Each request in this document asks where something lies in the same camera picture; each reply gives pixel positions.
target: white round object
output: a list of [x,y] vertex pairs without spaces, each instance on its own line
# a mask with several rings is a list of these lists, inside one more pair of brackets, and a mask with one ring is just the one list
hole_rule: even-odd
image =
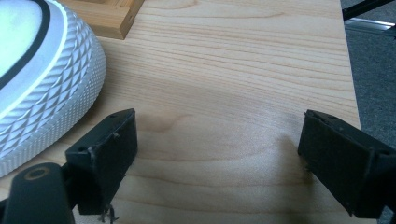
[[91,107],[106,58],[91,28],[56,1],[0,1],[0,176],[64,135]]

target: black rubber ring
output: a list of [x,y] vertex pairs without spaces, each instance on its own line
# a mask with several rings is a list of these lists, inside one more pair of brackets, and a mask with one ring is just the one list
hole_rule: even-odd
[[9,81],[12,80],[21,70],[22,68],[32,60],[33,56],[35,56],[35,53],[37,50],[40,48],[41,44],[44,41],[44,38],[47,35],[47,31],[49,30],[50,27],[50,7],[45,2],[44,0],[31,0],[33,2],[36,2],[42,12],[42,20],[40,24],[40,28],[38,29],[38,33],[35,36],[35,40],[33,41],[32,45],[26,52],[23,54],[22,57],[20,57],[17,62],[12,65],[12,67],[6,71],[6,73],[0,77],[0,90],[5,87]]

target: wooden table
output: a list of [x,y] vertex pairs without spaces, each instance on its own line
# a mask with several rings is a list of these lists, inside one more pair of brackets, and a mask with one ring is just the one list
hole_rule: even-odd
[[21,169],[63,164],[96,123],[133,107],[139,152],[116,223],[375,223],[350,217],[297,155],[308,108],[360,127],[338,0],[146,0],[125,40],[100,41],[96,103],[0,180],[2,198]]

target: wooden tray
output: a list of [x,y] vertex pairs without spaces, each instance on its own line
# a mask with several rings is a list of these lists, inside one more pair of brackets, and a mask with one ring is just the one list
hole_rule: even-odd
[[87,22],[96,35],[125,39],[144,0],[60,0]]

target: gray carpet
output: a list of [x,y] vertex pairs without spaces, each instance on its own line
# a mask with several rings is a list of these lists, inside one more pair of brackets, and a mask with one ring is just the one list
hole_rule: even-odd
[[[341,0],[350,7],[360,0]],[[396,1],[358,18],[396,23]],[[392,37],[346,31],[361,129],[396,148],[396,40]],[[390,223],[386,209],[378,224]]]

